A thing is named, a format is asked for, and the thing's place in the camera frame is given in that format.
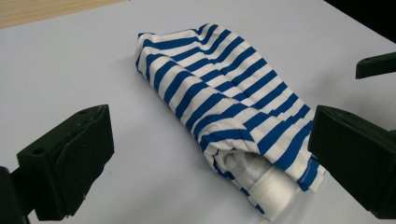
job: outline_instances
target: blue stripe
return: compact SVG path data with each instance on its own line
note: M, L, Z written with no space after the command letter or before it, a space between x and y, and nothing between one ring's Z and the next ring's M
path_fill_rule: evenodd
M233 50L236 49L236 47L238 47L243 42L244 42L244 39L242 39L241 37L238 36L235 40L233 40L224 49L224 51L220 54L220 56L217 59L212 59L212 60L210 60L210 62L212 62L212 63L222 63L231 54L231 52L233 52Z
M181 61L183 59L186 59L186 58L190 57L191 55L194 55L194 54L196 54L196 53L198 53L200 51L201 51L200 48L195 47L195 48L189 49L189 50L187 50L185 52L181 52L178 55L172 56L171 58L173 60L175 60L176 62L179 62L179 61Z
M297 95L293 93L291 96L289 96L288 100L286 100L277 109L271 111L269 115L276 117L279 116L281 113L284 113L287 110L289 110L294 105L294 103L296 103L297 100L298 100Z
M175 49L175 48L190 45L193 42L197 42L197 41L199 41L197 36L173 39L173 40L166 40L166 41L158 42L158 43L154 43L149 39L145 39L143 41L143 48L151 47L151 48L155 48L155 49Z
M199 145L201 150L204 152L210 143L220 142L226 139L253 141L250 133L248 133L246 130L231 129L206 134L202 137L202 141Z
M233 99L235 99L236 101L243 101L245 100L247 97L245 96L244 93L240 92L238 94L236 94L235 96L233 96Z
M153 83L153 88L156 92L158 92L160 88L160 83L163 80L163 77L165 74L173 67L176 66L177 64L175 62L169 61L166 64L164 64L161 68L157 70L157 72L154 75L154 83Z
M257 210L259 210L259 212L261 214L265 214L264 210L262 210L262 208L257 204L256 206L254 206Z
M309 159L307 168L305 169L300 179L297 180L297 183L303 191L307 191L309 189L309 186L314 183L314 180L318 175L318 168L319 163L312 160L312 158Z
M286 148L286 151L279 160L274 162L275 166L282 170L287 170L294 163L297 154L303 146L304 139L310 134L306 128L312 125L311 123L312 121L309 121L297 134L294 135L290 145Z
M278 123L275 126L275 128L273 128L267 135L265 135L264 138L262 140L260 140L260 142L257 144L260 153L262 155L264 155L268 151L268 149L270 149L270 147L279 139L279 137L291 125L293 125L295 122L297 122L297 120L300 118L300 116L302 116L303 114L306 114L308 111L306 110L306 107L302 107L296 116L292 116L292 117L286 119L286 121L281 121L280 123ZM312 127L312 123L309 122L308 125L306 126L306 128L308 130L310 130L311 127Z
M207 44L207 42L209 41L210 37L213 35L213 33L215 32L215 30L218 28L217 25L212 25L206 32L206 36L201 42L202 45Z
M207 74L201 76L201 80L204 82L208 82L218 76L221 76L221 72L219 72L219 70L215 69L215 70L210 71Z
M229 66L220 69L220 72L225 75L225 74L235 70L235 68L237 68L239 65L241 65L241 63L246 58L250 57L255 52L256 52L256 50L252 47L246 49L244 52L239 54Z
M261 77L260 80L258 80L256 83L254 83L249 88L247 88L244 91L244 94L246 95L246 97L253 95L256 91L260 90L263 86L268 84L275 77L276 77L276 72L274 70L272 70L267 75Z
M193 131L193 135L194 135L195 139L198 139L198 133L200 133L204 129L204 127L206 127L207 125L209 125L213 122L219 121L221 119L233 118L246 108L247 107L245 105L235 104L235 105L230 106L228 109L226 109L220 115L215 114L215 115L208 115L208 116L204 117L195 126L195 129Z
M263 68L266 65L266 62L264 59L259 59L257 62L252 64L245 72L243 72L240 76L235 77L231 82L235 85L238 86L246 80L247 78L251 77L255 72L257 72L259 69Z
M231 82L226 81L226 82L223 82L222 84L218 85L215 89L218 91L227 91L232 87L234 87L234 85Z
M163 100L169 105L169 102L171 101L172 97L175 95L176 91L180 87L181 83L183 82L184 79L187 77L191 77L192 74L188 72L179 72L176 77L173 79L171 84L169 85L168 89L165 92L165 95L163 97Z
M246 195L246 196L250 196L250 194L248 193L248 191L244 188L241 188L241 191Z
M202 117L204 113L206 113L209 109L215 106L218 102L224 99L224 96L219 93L215 93L211 95L207 100L204 101L190 116L190 118L186 122L186 128L189 130L192 129L195 121Z
M207 85L204 82L199 82L189 87L189 89L186 91L186 94L184 94L183 99L180 101L180 104L178 104L176 108L175 114L178 119L183 116L184 111L186 111L187 107L191 103L192 98L194 98L198 92L205 88L207 88Z
M263 109L266 105L274 101L277 96L282 94L282 92L287 87L288 86L284 82L281 82L275 89L273 89L271 92L262 97L260 101L254 104L253 107L256 109Z
M255 116L253 116L251 119L249 119L248 121L246 121L244 123L244 126L248 129L248 130L252 130L255 127L259 126L260 124L262 124L263 122L265 122L267 119L269 118L269 116L265 113L257 113Z
M207 41L209 40L209 38L213 35L212 34L213 31L211 33L209 33L208 35L206 35L206 38L202 41L198 41L201 43L201 45L205 45L207 43ZM185 52L181 52L178 55L175 55L172 57L173 60L179 62L181 60L184 60L198 52L202 52L203 54L212 54L220 45L220 43L230 34L231 32L228 30L223 31L219 37L216 39L216 41L210 46L210 49L207 50L202 50L199 47L195 47L193 49L189 49Z
M158 58L161 58L163 55L162 54L150 54L146 57L146 79L148 82L150 81L150 73L149 73L149 67L151 64L157 60Z
M212 44L212 46L210 46L210 49L205 50L204 53L205 54L212 54L213 52L215 52L215 50L219 47L219 45L221 44L221 42L230 34L231 32L228 30L224 30L223 32L221 32L221 34L219 35L219 37L215 40L215 42Z
M194 72L205 65L209 64L209 60L207 58L203 58L199 60L198 62L192 63L189 66L186 66L186 69L189 70L190 72Z
M249 56L251 56L254 52L256 52L256 50L255 50L254 48L252 48L252 47L246 49L244 52L242 52L241 54L239 54L239 55L233 60L233 62L232 62L229 66L224 67L224 68L220 69L219 71L220 71L222 74L227 74L227 73L233 71L233 70L234 70L235 68L237 68L246 58L248 58ZM194 72L194 71L196 71L196 70L198 70L198 69L204 67L204 66L207 65L207 64L210 64L210 63L217 63L217 62L218 62L217 59L208 60L207 58L203 58L203 59L199 60L199 61L196 62L196 63L192 63L192 64L190 64L189 66L186 66L186 69L189 70L189 71L191 71L191 72Z

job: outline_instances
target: white table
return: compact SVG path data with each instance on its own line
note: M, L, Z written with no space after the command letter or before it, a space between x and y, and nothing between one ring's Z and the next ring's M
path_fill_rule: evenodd
M0 30L0 165L80 109L109 104L116 153L62 223L267 223L206 163L134 67L137 34L213 22L241 35L312 108L396 128L396 76L356 80L356 63L396 51L324 1L148 1ZM38 223L35 213L29 218ZM365 211L329 174L274 223L395 223Z

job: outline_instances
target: striped shirt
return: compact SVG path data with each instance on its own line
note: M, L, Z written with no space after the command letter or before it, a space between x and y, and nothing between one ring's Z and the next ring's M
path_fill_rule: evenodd
M191 132L210 166L265 217L274 219L264 209L271 205L251 191L263 188L272 167L291 186L316 191L325 170L307 150L314 113L243 38L216 24L145 33L135 57L139 73Z

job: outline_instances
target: fabric fold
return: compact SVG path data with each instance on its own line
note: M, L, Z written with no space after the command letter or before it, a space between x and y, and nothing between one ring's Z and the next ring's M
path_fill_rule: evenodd
M216 24L140 34L136 68L210 166L274 220L324 175L307 150L314 113L242 37Z

